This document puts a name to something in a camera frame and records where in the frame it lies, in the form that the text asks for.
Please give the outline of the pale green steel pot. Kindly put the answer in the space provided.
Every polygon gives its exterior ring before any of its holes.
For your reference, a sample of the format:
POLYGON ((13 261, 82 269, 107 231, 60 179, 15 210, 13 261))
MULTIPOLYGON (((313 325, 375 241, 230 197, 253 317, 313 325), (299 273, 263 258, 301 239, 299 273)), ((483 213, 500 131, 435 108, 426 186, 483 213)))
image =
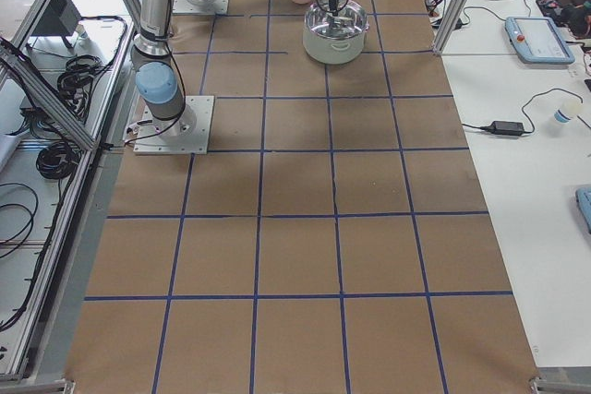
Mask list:
POLYGON ((341 65, 359 56, 365 46, 368 15, 349 0, 333 15, 310 6, 304 17, 303 45, 310 57, 326 65, 341 65))

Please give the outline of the blue teach pendant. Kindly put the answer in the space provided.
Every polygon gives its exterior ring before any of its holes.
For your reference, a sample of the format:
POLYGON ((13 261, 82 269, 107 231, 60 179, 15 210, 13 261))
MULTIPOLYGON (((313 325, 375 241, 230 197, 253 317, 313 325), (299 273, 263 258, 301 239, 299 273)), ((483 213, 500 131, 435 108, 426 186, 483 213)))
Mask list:
POLYGON ((574 56, 550 18, 508 17, 504 29, 526 64, 570 65, 574 56))
POLYGON ((585 220, 587 230, 591 232, 591 188, 589 186, 579 187, 575 191, 575 200, 585 220))

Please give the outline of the black power adapter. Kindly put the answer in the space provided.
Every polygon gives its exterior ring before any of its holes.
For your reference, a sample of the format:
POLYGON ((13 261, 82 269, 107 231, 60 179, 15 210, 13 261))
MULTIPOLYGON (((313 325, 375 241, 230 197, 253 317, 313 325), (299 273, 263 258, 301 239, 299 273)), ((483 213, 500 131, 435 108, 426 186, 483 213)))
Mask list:
POLYGON ((489 125, 481 126, 482 131, 493 135, 520 137, 525 134, 524 125, 514 121, 492 121, 489 125))

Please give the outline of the brown paper table mat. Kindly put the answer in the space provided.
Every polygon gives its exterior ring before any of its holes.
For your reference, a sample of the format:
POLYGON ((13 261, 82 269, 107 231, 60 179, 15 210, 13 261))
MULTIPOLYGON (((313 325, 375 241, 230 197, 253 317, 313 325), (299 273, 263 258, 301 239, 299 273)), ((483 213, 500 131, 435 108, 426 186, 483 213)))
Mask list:
POLYGON ((423 0, 356 0, 363 53, 304 7, 230 0, 172 48, 205 155, 118 168, 66 375, 79 393, 526 393, 536 374, 423 0))

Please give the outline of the white paper cup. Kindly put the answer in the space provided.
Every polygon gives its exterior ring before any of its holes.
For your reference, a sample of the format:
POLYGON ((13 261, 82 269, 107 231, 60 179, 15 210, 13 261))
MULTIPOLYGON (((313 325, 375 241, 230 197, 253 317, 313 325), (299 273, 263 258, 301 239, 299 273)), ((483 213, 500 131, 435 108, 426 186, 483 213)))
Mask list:
POLYGON ((565 100, 551 116, 550 122, 554 125, 566 125, 580 116, 584 104, 579 99, 565 100))

